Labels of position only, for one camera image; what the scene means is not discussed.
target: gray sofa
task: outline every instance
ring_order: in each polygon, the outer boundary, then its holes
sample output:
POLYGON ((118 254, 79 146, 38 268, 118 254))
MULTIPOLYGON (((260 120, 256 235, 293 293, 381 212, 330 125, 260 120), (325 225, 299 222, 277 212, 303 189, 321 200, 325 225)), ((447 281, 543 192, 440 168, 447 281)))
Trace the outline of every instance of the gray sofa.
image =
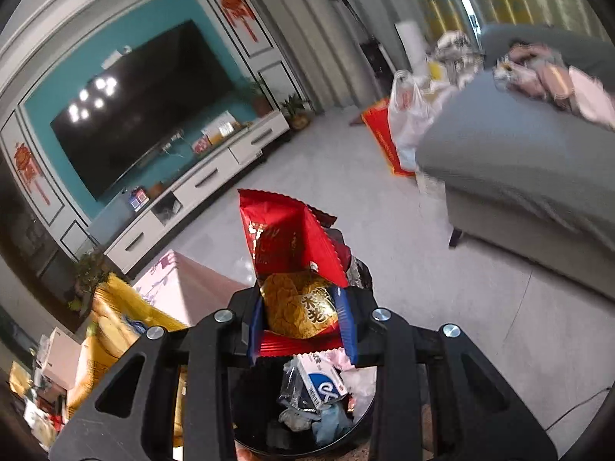
POLYGON ((510 42, 543 42, 615 91, 615 48, 571 32, 492 26, 486 70, 451 99, 416 160, 445 182, 448 216, 483 238, 615 299, 615 132, 518 93, 490 69, 510 42))

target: tv stand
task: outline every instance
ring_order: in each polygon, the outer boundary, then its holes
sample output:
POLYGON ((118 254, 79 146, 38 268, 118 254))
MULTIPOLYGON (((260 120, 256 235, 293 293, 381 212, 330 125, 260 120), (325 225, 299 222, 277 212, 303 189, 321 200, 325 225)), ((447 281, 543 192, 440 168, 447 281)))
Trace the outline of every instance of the tv stand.
POLYGON ((174 226, 230 178, 261 157, 263 147, 286 131, 286 119, 275 110, 231 136, 141 210, 107 248, 105 255, 127 274, 174 226), (161 216, 157 205, 168 203, 173 197, 177 211, 161 216))

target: sofa leg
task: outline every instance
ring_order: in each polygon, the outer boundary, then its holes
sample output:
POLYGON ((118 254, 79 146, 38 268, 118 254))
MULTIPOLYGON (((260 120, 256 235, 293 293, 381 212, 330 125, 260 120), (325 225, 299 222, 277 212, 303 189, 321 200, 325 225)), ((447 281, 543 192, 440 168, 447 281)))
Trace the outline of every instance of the sofa leg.
POLYGON ((457 244, 459 244, 459 238, 461 237, 461 235, 463 234, 463 231, 460 229, 453 229, 453 233, 451 234, 451 238, 450 241, 448 241, 448 247, 450 247, 451 249, 457 247, 457 244))

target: trash can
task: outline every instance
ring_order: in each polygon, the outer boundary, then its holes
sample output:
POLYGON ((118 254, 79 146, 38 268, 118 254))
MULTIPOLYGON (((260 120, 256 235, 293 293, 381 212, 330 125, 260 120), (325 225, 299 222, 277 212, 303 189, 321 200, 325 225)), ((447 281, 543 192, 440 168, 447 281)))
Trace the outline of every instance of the trash can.
POLYGON ((229 368, 231 414, 235 440, 262 459, 297 459, 325 454, 342 455, 369 440, 374 403, 364 416, 332 444, 318 447, 312 430, 293 432, 278 417, 283 367, 290 357, 265 357, 250 369, 229 368))

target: chinese knot decoration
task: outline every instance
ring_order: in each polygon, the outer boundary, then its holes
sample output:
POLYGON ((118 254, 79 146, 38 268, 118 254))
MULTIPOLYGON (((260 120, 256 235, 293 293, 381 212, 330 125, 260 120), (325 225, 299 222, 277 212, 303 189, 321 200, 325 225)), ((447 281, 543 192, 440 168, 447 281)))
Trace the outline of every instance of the chinese knot decoration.
POLYGON ((226 20, 229 21, 229 24, 233 27, 237 27, 236 21, 242 21, 245 29, 250 33, 254 42, 257 43, 258 38, 256 38, 250 24, 248 24, 248 19, 256 21, 256 16, 245 0, 220 0, 220 5, 222 6, 222 12, 226 20))
POLYGON ((45 203, 47 203, 47 206, 50 206, 51 203, 49 199, 36 179, 41 174, 41 169, 32 157, 30 149, 26 147, 24 143, 21 145, 15 144, 15 155, 13 157, 15 158, 15 166, 17 168, 17 173, 19 173, 19 178, 26 186, 26 189, 28 189, 28 192, 32 194, 31 185, 34 184, 36 190, 41 193, 42 198, 45 200, 45 203))

